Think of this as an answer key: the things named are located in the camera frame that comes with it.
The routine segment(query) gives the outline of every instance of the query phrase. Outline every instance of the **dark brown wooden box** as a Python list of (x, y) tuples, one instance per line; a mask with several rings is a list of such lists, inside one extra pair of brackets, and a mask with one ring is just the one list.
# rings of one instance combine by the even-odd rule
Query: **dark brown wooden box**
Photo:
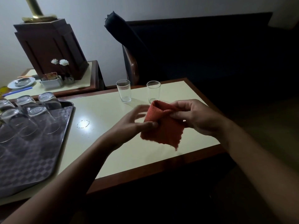
[[(57, 72), (62, 69), (80, 80), (88, 63), (65, 19), (45, 23), (21, 23), (14, 25), (15, 33), (37, 74)], [(51, 63), (53, 59), (69, 61), (67, 67)]]

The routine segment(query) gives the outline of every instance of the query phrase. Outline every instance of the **orange object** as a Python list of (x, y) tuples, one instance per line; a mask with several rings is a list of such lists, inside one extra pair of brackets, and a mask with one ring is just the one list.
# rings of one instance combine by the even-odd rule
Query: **orange object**
[(141, 132), (140, 137), (144, 140), (171, 145), (177, 151), (185, 125), (183, 120), (173, 119), (169, 116), (174, 111), (181, 110), (162, 101), (153, 101), (144, 121), (158, 122), (159, 126), (157, 129)]

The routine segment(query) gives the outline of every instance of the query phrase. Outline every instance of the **white container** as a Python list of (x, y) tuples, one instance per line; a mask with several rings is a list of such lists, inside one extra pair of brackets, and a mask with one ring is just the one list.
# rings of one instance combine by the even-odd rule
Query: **white container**
[(40, 83), (46, 90), (55, 89), (63, 86), (63, 81), (60, 75), (58, 76), (58, 79), (40, 81)]

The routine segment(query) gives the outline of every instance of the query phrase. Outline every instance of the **wooden armrest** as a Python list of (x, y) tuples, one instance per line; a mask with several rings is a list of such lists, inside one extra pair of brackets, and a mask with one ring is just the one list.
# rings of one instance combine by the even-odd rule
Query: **wooden armrest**
[(131, 85), (138, 85), (139, 71), (137, 61), (125, 46), (123, 46), (123, 57), (125, 59), (127, 77), (130, 80)]

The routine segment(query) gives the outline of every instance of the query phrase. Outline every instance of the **person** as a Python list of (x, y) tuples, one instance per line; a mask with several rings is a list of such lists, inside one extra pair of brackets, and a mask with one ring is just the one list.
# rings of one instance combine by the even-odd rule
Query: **person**
[[(299, 223), (297, 173), (263, 149), (233, 121), (199, 100), (175, 101), (172, 105), (183, 110), (172, 113), (172, 118), (186, 120), (188, 127), (219, 140), (282, 222)], [(65, 208), (75, 209), (110, 153), (138, 133), (158, 127), (156, 122), (135, 123), (145, 116), (148, 108), (148, 105), (139, 105), (127, 113), (3, 224), (52, 223), (67, 214)]]

